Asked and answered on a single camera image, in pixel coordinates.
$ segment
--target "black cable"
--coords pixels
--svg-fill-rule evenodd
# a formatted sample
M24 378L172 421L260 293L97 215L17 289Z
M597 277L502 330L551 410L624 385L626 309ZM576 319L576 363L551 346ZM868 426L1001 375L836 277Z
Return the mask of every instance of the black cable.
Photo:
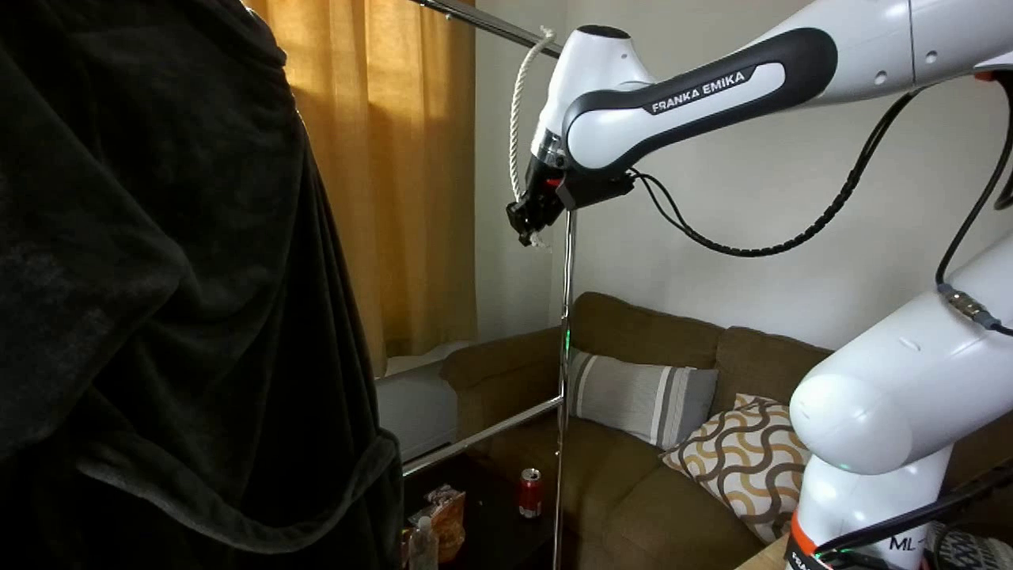
M964 293L964 290L960 290L960 289L954 289L954 285L945 282L945 270L950 270L954 254L960 249L963 236L964 236L967 229L978 221L985 203L987 203L992 192L996 190L996 184L1001 184L1001 176L1003 176L1003 172L1007 172L1008 153L1013 153L1013 71L996 71L994 80L1003 85L1003 93L1007 93L1007 138L1003 138L1003 153L1001 153L1001 159L996 159L996 165L994 165L994 172L992 172L982 197L975 198L972 213L963 218L963 224L955 229L945 254L940 256L940 264L936 264L936 290L943 293L943 299L945 299L955 314L967 317L972 324L978 324L978 325L985 325L985 330L994 330L994 331L1001 331L1001 335L1013 335L1013 330L1003 325L996 317L992 317L985 305L978 305L972 293Z
M872 159L881 138L887 137L887 128L893 125L893 120L899 116L899 109L916 99L919 90L905 90L902 99L897 99L887 115L881 116L881 123L872 125L872 133L863 138L851 172L847 172L847 179L843 184L843 190L836 192L836 198L824 210L824 215L804 229L802 233L783 241L783 242L773 242L773 245L728 245L728 242L718 242L718 241L709 241L707 233L700 233L688 218L683 213L676 210L676 203L671 198L667 185L653 176L653 175L641 175L634 167L634 176L644 185L644 192L653 197L656 210L660 213L660 218L667 224L674 224L676 231L683 231L691 241L709 245L709 249L718 249L718 254L728 254L728 256L774 256L774 254L785 254L785 249L794 249L802 245L804 241L811 241L813 233L819 233L831 215L840 215L840 210L847 203L847 197L855 192L868 162Z

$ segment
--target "white wall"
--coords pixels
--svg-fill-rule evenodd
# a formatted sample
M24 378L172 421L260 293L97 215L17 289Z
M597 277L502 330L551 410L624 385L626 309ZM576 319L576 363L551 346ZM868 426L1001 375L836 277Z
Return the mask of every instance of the white wall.
M626 27L641 63L671 76L716 60L766 31L797 0L485 0L526 27L606 21ZM561 309L563 224L541 245L518 245L505 203L505 93L522 48L485 38L477 50L477 289L482 331L543 325ZM551 60L530 69L522 115L522 153L541 107ZM680 146L641 172L660 176L691 221L743 245L785 241L808 229L843 185L863 137L893 99L764 116ZM935 264L992 175L1003 137L996 85L954 80L899 116L863 184L843 215L802 249L769 260L732 260L691 242L634 190L576 215L576 289L716 324L743 324L819 346L843 346L910 293L930 289ZM964 254L1008 229L987 213Z
M563 25L561 0L477 0L473 7L517 21L527 31L541 25ZM510 167L505 167L505 137L510 137L510 90L517 80L517 67L526 57L522 45L510 45L492 34L473 34L477 50L477 179L473 179L473 215L477 215L477 331L482 337L510 335L558 324L561 305L553 299L561 290L561 263L558 242L547 231L541 242L518 245L510 221L505 203L510 192ZM553 60L535 57L522 99L518 99L518 125L517 125L517 176L522 179L527 138L535 128L537 107L543 100L543 85Z

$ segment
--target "can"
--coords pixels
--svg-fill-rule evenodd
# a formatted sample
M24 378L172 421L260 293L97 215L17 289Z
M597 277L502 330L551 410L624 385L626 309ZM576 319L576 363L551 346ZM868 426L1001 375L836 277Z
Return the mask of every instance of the can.
M537 469L522 469L518 484L517 484L517 513L526 519L541 517L541 472Z

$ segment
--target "couch armrest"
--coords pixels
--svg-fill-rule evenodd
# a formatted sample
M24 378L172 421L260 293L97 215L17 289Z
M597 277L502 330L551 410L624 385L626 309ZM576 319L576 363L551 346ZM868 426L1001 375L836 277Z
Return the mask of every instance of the couch armrest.
M467 437L561 393L561 330L466 346L443 375L457 388L457 437Z

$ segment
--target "black fabric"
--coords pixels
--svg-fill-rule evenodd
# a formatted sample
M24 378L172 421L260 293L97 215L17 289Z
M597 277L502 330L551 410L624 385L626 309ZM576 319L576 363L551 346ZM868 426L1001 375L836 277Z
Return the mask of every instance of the black fabric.
M398 566L322 197L239 4L0 4L3 566Z

